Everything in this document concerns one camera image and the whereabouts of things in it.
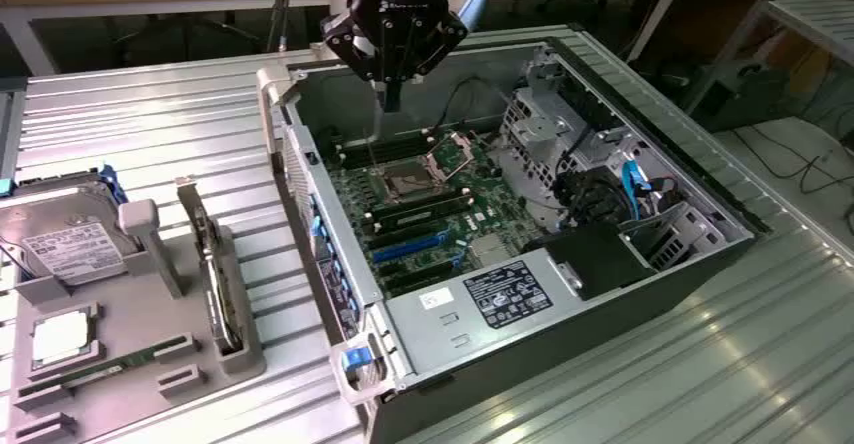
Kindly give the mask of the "CPU socket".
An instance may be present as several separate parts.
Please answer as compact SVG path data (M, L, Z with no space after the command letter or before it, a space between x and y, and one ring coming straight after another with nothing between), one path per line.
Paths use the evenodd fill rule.
M418 160L390 164L383 168L381 178L393 197L428 191L437 186L429 169Z

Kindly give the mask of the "grey corner clamp fixture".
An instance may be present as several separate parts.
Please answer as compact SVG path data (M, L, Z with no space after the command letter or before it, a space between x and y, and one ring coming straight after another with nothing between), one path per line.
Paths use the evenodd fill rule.
M310 73L305 69L291 68L285 63L271 64L257 72L258 101L265 108L287 103L299 93L299 83Z
M374 398L379 397L386 392L394 390L397 388L395 380L391 375L387 375L382 378L377 383L369 384L366 387L357 389L350 384L350 379L347 377L347 373L353 372L361 368L367 367L369 365L362 366L358 369L346 370L342 366L342 354L347 349L358 348L358 347L369 347L371 346L366 340L358 341L355 344L350 344L347 342L342 342L331 346L330 350L330 363L333 366L333 376L335 378L335 382L339 386L339 392L343 399L351 405L365 404ZM379 362L379 355L373 351L374 361L371 364L377 364Z

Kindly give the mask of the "metal socket cover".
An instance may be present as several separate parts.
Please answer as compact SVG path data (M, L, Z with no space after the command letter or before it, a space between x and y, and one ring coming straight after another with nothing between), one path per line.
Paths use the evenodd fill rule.
M448 134L426 154L429 166L446 177L462 170L474 159L472 141L460 132Z

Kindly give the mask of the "silver metal drive cage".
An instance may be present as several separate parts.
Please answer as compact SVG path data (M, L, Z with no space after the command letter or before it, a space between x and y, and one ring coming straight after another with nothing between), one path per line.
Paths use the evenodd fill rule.
M526 64L501 125L502 158L512 187L554 214L570 209L553 187L566 173L606 163L632 129L558 53L541 49Z

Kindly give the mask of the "blue plastic disk caddy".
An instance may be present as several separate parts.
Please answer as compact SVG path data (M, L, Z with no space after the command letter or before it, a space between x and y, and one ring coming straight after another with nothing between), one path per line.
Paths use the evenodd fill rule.
M115 202L118 204L126 204L130 202L123 186L119 182L118 172L115 168L103 162L98 167L90 169L95 173L98 181L102 182L110 191Z

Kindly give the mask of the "silver disk bay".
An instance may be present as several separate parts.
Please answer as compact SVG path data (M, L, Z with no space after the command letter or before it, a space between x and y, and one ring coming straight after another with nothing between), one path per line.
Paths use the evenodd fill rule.
M665 271L756 238L756 233L718 213L704 214L681 202L657 215L618 225L646 263Z

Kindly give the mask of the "metal slat side table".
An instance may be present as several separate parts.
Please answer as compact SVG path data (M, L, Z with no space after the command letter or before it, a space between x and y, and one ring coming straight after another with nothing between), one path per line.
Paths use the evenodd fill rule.
M785 31L794 31L854 67L854 0L757 0L706 73L686 94L681 106L688 114L698 108L725 64L736 58L764 18L781 24Z

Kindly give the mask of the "blue expansion slot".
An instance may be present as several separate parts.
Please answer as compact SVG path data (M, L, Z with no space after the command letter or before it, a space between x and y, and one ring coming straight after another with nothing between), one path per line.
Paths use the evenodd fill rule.
M424 250L442 245L449 238L449 231L438 232L429 237L416 239L411 242L397 244L386 249L378 250L373 254L373 263L381 264L401 257L416 254Z

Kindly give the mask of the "black RAM slot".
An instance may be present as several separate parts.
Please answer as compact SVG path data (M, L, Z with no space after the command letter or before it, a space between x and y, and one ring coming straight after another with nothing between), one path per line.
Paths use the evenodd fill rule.
M345 149L339 153L339 163L346 169L381 164L424 155L432 148L426 140L397 140Z

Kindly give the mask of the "green gpu card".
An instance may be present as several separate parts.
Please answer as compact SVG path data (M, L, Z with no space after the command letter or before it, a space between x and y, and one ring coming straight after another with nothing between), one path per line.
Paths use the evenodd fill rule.
M219 228L205 208L195 180L191 177L179 177L175 184L195 236L214 343L219 352L229 355L241 351L245 344L231 302Z

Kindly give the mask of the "black expansion slot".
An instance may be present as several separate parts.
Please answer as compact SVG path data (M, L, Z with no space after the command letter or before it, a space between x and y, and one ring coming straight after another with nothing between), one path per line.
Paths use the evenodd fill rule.
M449 275L453 275L458 265L454 261L446 261L440 264L432 265L414 272L405 273L390 278L386 281L386 288L389 290L402 289L405 287L418 285L432 279L446 279Z

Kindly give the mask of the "aluminium profile frame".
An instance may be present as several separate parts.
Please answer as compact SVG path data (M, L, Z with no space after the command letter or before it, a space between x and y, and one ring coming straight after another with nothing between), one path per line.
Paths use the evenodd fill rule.
M0 78L0 179L15 175L27 85L26 77Z

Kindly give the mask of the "RAM stick with white label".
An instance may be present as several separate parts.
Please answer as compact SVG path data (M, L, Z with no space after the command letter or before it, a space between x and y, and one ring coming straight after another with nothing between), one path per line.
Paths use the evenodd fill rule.
M468 200L438 203L382 217L379 219L379 224L383 229L406 227L461 213L469 208L470 204Z

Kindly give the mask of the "black open PC case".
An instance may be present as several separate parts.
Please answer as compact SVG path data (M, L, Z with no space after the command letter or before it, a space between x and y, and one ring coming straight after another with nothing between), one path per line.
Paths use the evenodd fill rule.
M474 363L417 380L387 310L387 302L397 297L383 295L369 269L326 160L338 147L410 138L422 131L476 133L500 151L513 92L526 64L544 48L558 53L632 133L604 165L560 177L553 191L570 209L561 215L549 212L545 236L532 240L517 256L546 250L541 240L549 235L598 222L618 226L681 202L704 214L718 213L754 232L756 238L665 271L653 268L652 277L581 299L581 312L549 329ZM310 73L299 93L287 103L261 109L299 256L331 344L366 340L379 355L377 364L347 373L350 384L361 389L391 375L397 385L365 404L349 403L361 413L369 444L395 444L413 437L669 312L769 231L681 148L678 138L690 132L690 118L577 27L473 36L428 81L406 87L406 100L395 113L371 104L371 89L345 66L317 61L290 67Z

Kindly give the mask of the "grey plastic parts rack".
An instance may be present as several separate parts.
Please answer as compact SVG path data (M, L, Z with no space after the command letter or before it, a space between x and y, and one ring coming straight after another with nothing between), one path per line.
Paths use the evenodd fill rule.
M13 375L9 389L9 444L85 444L126 426L259 376L266 370L247 289L230 230L215 221L223 242L231 302L245 347L223 355L214 343L195 236L162 238L158 210L149 200L119 207L119 226L142 250L125 258L127 270L78 286L57 277L29 278L15 265L19 296ZM83 311L90 343L81 353L43 367L33 361L35 324ZM25 388L50 377L186 339L155 353L146 366L82 385Z

